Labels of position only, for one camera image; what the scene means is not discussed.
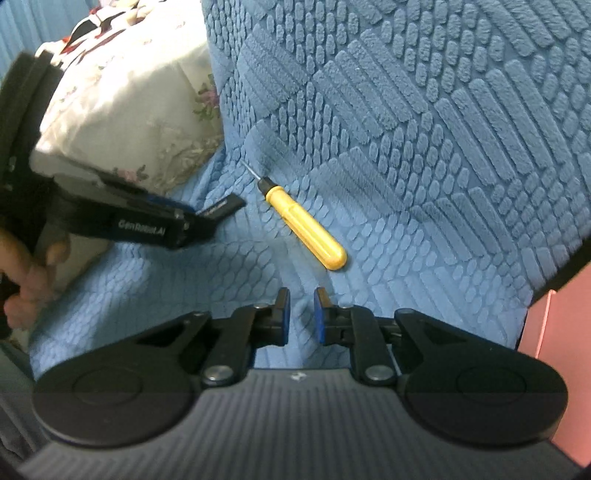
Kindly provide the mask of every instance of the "yellow screwdriver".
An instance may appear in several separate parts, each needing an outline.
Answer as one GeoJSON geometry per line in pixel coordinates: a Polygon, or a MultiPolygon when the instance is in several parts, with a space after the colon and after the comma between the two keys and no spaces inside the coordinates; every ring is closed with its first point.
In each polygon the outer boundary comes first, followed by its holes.
{"type": "Polygon", "coordinates": [[[244,160],[240,162],[256,178],[265,200],[281,215],[287,226],[329,270],[338,270],[347,263],[347,252],[312,215],[293,200],[269,177],[261,177],[244,160]]]}

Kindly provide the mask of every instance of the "metal screw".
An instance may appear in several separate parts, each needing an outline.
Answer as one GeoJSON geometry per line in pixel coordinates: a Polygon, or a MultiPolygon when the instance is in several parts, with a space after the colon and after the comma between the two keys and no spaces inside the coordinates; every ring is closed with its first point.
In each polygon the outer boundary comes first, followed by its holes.
{"type": "Polygon", "coordinates": [[[394,370],[386,365],[372,365],[365,370],[365,376],[374,382],[384,382],[394,376],[394,370]]]}
{"type": "Polygon", "coordinates": [[[205,370],[205,378],[212,382],[225,382],[232,378],[234,370],[227,365],[214,365],[205,370]]]}

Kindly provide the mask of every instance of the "pink box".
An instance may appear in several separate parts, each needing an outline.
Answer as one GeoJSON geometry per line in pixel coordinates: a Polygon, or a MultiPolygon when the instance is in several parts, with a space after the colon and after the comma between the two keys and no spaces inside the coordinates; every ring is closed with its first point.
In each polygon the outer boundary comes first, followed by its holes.
{"type": "Polygon", "coordinates": [[[552,438],[581,466],[591,463],[591,264],[531,306],[518,350],[551,365],[569,389],[552,438]]]}

